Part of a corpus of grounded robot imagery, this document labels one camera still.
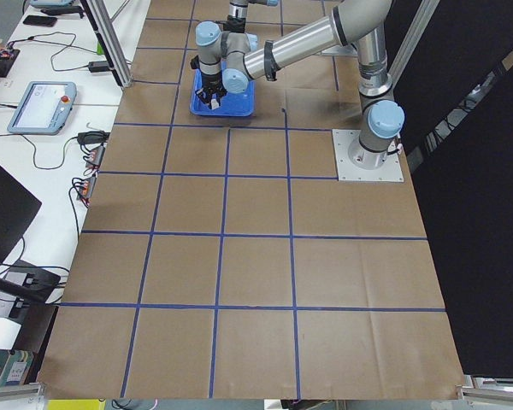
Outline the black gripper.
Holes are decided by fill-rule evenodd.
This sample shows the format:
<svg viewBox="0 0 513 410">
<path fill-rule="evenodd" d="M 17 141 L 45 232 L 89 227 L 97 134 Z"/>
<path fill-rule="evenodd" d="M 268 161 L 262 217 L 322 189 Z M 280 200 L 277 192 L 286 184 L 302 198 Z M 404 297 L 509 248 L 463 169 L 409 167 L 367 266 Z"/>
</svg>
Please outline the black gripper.
<svg viewBox="0 0 513 410">
<path fill-rule="evenodd" d="M 227 94 L 223 83 L 221 73 L 205 74 L 201 73 L 202 86 L 195 91 L 198 100 L 205 105 L 209 105 L 209 97 L 215 97 L 216 103 L 221 105 L 221 99 Z"/>
</svg>

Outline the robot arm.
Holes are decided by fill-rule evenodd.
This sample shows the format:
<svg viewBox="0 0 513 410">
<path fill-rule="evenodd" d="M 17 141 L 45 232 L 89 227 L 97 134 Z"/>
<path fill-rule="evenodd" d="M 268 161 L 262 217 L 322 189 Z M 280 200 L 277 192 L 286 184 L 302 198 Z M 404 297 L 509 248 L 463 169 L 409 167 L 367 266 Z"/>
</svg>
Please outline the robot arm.
<svg viewBox="0 0 513 410">
<path fill-rule="evenodd" d="M 245 33 L 245 25 L 250 4 L 276 7 L 279 0 L 231 0 L 226 20 L 219 20 L 222 29 L 227 32 Z"/>
<path fill-rule="evenodd" d="M 329 15 L 258 48 L 255 36 L 245 30 L 249 2 L 232 1 L 225 21 L 206 20 L 196 27 L 198 54 L 191 67 L 200 73 L 201 85 L 194 95 L 216 109 L 223 97 L 245 92 L 252 80 L 275 81 L 284 67 L 335 45 L 354 44 L 363 121 L 348 152 L 354 165 L 377 169 L 392 155 L 390 146 L 405 121 L 387 71 L 384 21 L 391 6 L 387 0 L 342 1 Z"/>
</svg>

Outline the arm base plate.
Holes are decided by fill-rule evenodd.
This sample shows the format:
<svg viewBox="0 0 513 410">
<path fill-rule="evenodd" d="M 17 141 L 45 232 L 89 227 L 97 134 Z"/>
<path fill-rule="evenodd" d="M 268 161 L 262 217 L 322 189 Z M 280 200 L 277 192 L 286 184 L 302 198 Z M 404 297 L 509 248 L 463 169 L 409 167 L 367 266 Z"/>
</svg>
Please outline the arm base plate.
<svg viewBox="0 0 513 410">
<path fill-rule="evenodd" d="M 381 153 L 367 151 L 361 144 L 360 131 L 332 129 L 337 176 L 340 182 L 403 183 L 397 145 L 391 141 Z"/>
</svg>

